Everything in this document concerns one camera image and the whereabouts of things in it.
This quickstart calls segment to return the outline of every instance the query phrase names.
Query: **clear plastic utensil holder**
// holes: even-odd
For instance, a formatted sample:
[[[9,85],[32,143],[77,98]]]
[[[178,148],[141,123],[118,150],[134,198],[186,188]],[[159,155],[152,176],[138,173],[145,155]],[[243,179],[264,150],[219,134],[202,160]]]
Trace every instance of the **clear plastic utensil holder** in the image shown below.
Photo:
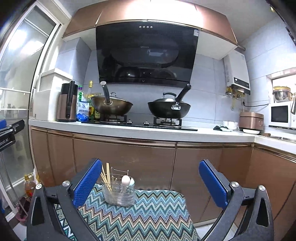
[[[129,207],[135,204],[137,200],[135,185],[123,186],[121,184],[122,175],[113,174],[114,180],[110,180],[111,184],[105,183],[103,180],[103,195],[105,201],[109,204]]]

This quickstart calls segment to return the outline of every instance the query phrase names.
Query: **black glass range hood panel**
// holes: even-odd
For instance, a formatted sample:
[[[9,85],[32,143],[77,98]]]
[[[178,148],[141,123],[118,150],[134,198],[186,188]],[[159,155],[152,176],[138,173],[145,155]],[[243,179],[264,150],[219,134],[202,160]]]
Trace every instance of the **black glass range hood panel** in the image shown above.
[[[155,22],[96,27],[100,81],[184,87],[190,83],[195,59],[194,30]]]

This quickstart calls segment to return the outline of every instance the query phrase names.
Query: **metal bolt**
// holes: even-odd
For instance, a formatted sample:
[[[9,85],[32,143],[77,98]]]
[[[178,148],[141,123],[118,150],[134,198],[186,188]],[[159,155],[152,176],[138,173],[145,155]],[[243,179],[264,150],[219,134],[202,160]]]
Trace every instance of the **metal bolt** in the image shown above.
[[[261,191],[265,191],[265,187],[262,186],[262,185],[259,186],[259,189],[260,189]]]
[[[38,183],[35,187],[37,190],[39,190],[40,188],[42,188],[42,184],[41,183]]]
[[[233,186],[234,188],[238,188],[239,183],[238,182],[231,182],[231,186]]]
[[[64,181],[62,185],[63,185],[63,187],[67,187],[67,186],[70,185],[70,182],[69,181]]]

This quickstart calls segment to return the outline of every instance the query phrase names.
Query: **ceiling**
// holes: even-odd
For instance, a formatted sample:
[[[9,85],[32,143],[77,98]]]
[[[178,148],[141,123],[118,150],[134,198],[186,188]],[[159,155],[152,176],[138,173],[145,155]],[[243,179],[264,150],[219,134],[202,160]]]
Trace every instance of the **ceiling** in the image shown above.
[[[71,15],[82,7],[104,0],[60,0]],[[227,16],[238,42],[242,42],[276,17],[265,0],[182,0]]]

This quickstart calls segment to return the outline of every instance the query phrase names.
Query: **zigzag patterned tablecloth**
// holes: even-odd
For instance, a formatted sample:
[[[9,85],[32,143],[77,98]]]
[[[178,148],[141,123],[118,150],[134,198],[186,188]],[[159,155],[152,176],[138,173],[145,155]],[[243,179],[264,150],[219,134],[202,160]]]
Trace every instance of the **zigzag patterned tablecloth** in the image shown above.
[[[136,191],[131,207],[105,202],[102,186],[96,184],[85,204],[78,208],[101,241],[199,241],[186,209],[184,196],[174,191]],[[77,241],[60,205],[55,205],[68,238]]]

